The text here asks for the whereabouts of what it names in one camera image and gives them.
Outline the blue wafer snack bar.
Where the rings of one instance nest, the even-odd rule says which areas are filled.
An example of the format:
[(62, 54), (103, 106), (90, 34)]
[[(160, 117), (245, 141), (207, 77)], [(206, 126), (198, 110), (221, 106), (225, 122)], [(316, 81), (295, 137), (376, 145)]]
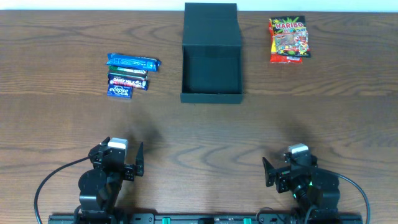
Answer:
[(161, 66), (161, 61), (156, 58), (109, 53), (106, 65), (157, 72)]

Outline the red candy bag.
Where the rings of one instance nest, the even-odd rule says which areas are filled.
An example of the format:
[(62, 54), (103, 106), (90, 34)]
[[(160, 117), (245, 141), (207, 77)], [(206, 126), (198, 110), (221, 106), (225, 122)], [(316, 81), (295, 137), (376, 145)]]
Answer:
[(293, 56), (283, 56), (279, 55), (276, 51), (276, 45), (274, 42), (274, 31), (272, 27), (272, 19), (269, 19), (269, 32), (271, 35), (271, 57), (270, 63), (292, 63), (292, 64), (301, 64), (303, 62), (302, 58), (293, 57)]

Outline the dark green box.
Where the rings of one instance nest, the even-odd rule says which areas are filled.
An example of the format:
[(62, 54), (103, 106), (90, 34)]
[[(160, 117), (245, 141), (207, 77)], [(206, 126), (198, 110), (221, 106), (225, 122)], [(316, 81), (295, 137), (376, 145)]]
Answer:
[(243, 56), (237, 4), (187, 2), (182, 55), (182, 103), (242, 102)]

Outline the black Haribo candy bag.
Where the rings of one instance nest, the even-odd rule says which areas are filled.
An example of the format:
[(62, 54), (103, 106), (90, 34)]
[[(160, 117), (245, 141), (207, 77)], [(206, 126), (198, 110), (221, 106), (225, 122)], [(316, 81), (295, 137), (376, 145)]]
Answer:
[(269, 19), (271, 52), (286, 57), (311, 57), (305, 16), (282, 16)]

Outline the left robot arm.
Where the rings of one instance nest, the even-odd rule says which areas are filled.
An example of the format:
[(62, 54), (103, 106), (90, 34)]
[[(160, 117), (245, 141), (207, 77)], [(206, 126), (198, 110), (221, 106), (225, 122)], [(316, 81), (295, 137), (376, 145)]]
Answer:
[(80, 206), (73, 223), (128, 223), (127, 215), (115, 207), (123, 181), (144, 175), (144, 143), (134, 164), (126, 164), (128, 140), (107, 137), (88, 153), (93, 168), (78, 181)]

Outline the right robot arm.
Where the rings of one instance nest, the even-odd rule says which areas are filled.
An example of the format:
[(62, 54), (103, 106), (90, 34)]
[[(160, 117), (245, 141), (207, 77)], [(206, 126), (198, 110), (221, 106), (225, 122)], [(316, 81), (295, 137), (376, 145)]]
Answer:
[(276, 186), (278, 193), (291, 192), (298, 207), (292, 209), (285, 223), (339, 223), (337, 204), (340, 199), (339, 180), (321, 173), (317, 157), (309, 152), (287, 152), (288, 166), (274, 168), (262, 159), (266, 185)]

